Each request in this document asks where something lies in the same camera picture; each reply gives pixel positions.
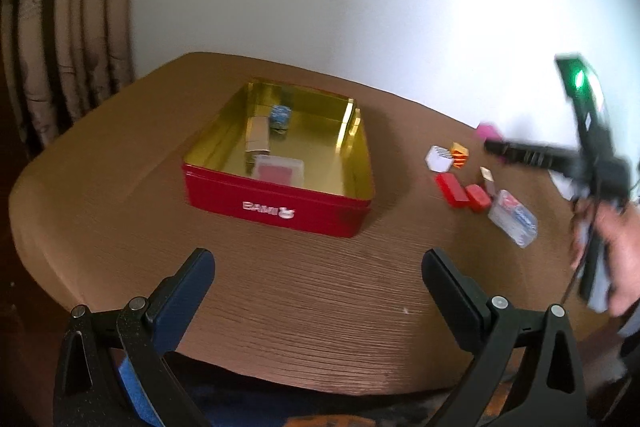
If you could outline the person's right hand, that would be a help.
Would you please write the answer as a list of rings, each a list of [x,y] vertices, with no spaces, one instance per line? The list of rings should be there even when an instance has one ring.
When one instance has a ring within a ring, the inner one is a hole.
[[[573,270],[578,269],[584,255],[585,243],[580,238],[582,222],[594,220],[597,232],[608,244],[608,271],[612,287],[608,293],[608,314],[622,317],[639,301],[639,208],[630,202],[623,211],[618,211],[607,202],[599,208],[591,199],[574,202],[570,220]]]

